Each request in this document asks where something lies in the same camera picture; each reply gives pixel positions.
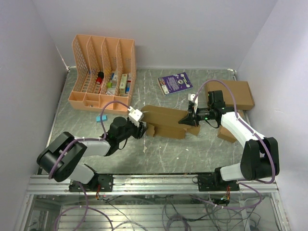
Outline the brown cardboard box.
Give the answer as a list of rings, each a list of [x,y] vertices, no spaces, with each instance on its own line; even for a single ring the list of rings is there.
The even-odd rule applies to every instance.
[[[164,138],[184,139],[187,133],[197,136],[200,127],[179,124],[179,121],[187,116],[184,110],[146,105],[141,109],[146,123],[146,135],[149,137],[160,136]]]

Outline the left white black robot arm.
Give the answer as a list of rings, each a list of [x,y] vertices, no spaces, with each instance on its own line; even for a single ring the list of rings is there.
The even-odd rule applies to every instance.
[[[109,130],[99,138],[76,138],[69,132],[59,135],[37,158],[37,164],[56,182],[70,179],[80,182],[87,191],[112,190],[112,177],[104,177],[87,164],[82,157],[91,155],[110,156],[121,150],[121,142],[128,138],[140,139],[147,127],[143,122],[134,124],[129,118],[116,117]]]

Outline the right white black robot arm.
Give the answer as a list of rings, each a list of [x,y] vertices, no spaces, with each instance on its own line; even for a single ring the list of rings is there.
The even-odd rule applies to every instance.
[[[229,181],[257,180],[264,182],[275,180],[280,172],[278,142],[274,137],[265,137],[245,122],[234,107],[226,106],[223,92],[211,91],[208,95],[208,107],[198,107],[198,98],[188,95],[188,114],[179,124],[198,126],[201,121],[215,120],[217,127],[227,129],[243,147],[240,163],[216,168],[217,176],[212,178],[212,185],[221,191]]]

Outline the small folded cardboard box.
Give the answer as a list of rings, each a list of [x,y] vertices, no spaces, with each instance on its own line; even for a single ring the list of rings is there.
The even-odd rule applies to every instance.
[[[245,119],[243,111],[238,110],[237,112],[241,118]],[[235,117],[235,112],[231,112],[231,114],[233,117]],[[218,128],[217,137],[230,143],[234,143],[237,141],[237,139],[232,135],[232,133],[222,125],[220,125]]]

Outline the large folded cardboard box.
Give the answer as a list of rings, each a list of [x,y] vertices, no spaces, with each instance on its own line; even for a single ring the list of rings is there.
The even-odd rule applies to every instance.
[[[233,80],[223,80],[222,82],[224,82],[233,93],[238,110],[249,111],[255,106],[248,82]],[[208,98],[209,91],[216,90],[222,90],[226,106],[233,106],[233,99],[230,92],[224,85],[217,81],[210,81],[205,85],[206,98]]]

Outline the blue block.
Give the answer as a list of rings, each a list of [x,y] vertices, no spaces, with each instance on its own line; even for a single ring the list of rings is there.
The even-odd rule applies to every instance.
[[[97,123],[100,123],[100,122],[105,122],[105,121],[107,121],[107,116],[106,115],[102,115],[102,116],[97,116],[96,117],[96,122]]]

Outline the purple book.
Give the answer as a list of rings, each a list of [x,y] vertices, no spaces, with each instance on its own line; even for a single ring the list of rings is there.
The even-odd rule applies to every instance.
[[[159,77],[157,81],[159,88],[165,96],[193,88],[186,72]]]

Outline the white green carton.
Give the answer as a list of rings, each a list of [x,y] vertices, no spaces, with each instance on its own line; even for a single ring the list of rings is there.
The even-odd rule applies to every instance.
[[[128,80],[128,75],[127,74],[122,74],[121,80],[120,80],[120,84],[119,84],[119,93],[120,94],[125,94],[126,93],[127,80]]]

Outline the red black bottle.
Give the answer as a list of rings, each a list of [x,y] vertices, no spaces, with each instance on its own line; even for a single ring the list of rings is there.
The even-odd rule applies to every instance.
[[[103,79],[104,79],[104,72],[102,71],[98,72],[97,78],[96,78],[96,84],[98,85],[102,84]]]

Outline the pink plastic file organizer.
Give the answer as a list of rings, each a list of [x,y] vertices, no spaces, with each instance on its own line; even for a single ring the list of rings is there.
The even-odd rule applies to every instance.
[[[135,41],[91,35],[76,35],[72,49],[77,80],[68,98],[74,109],[126,115],[137,78]],[[98,72],[104,72],[102,84],[96,84]],[[128,75],[125,94],[119,93],[122,74]]]

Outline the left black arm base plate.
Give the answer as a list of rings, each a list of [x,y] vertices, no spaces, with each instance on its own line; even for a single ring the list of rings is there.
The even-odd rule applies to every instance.
[[[80,183],[86,192],[111,192],[113,189],[114,178],[109,174],[96,174],[87,184]],[[82,192],[81,186],[77,181],[71,181],[70,192]]]

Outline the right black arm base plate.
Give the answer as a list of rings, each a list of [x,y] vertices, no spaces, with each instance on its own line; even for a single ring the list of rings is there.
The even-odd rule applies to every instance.
[[[198,174],[192,178],[192,182],[198,185],[200,192],[213,192],[213,191],[239,191],[240,187],[237,181],[224,181],[221,176],[216,173],[203,173]]]

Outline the aluminium rail frame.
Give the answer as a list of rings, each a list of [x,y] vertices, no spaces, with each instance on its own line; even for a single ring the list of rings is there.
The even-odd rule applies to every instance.
[[[111,191],[103,192],[105,195],[152,195],[152,194],[225,194],[226,187],[210,188],[197,183],[196,174],[154,174],[154,175],[119,175],[112,176]],[[31,176],[24,200],[17,220],[15,230],[26,229],[27,217],[34,203],[35,195],[77,195],[69,189],[73,183],[66,179],[62,182],[50,180],[48,175]],[[289,231],[290,225],[282,205],[278,186],[273,184],[262,184],[257,181],[243,181],[241,185],[231,184],[233,194],[240,193],[269,193],[273,201],[272,206],[277,216],[280,230]]]

